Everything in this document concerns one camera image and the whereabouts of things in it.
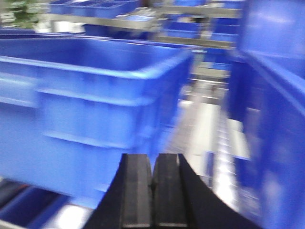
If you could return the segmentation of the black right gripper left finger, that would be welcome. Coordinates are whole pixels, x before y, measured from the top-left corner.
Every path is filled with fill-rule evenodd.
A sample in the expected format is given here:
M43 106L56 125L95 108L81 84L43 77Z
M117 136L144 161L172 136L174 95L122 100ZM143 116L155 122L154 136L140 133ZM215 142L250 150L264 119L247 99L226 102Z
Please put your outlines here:
M146 154L123 154L106 194L84 229L151 229L152 173Z

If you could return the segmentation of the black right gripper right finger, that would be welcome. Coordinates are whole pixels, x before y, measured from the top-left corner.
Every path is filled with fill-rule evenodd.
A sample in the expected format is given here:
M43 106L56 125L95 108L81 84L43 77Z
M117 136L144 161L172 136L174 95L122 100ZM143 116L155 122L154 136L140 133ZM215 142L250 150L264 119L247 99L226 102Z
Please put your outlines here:
M182 154L159 154L153 172L156 229L257 229L226 205Z

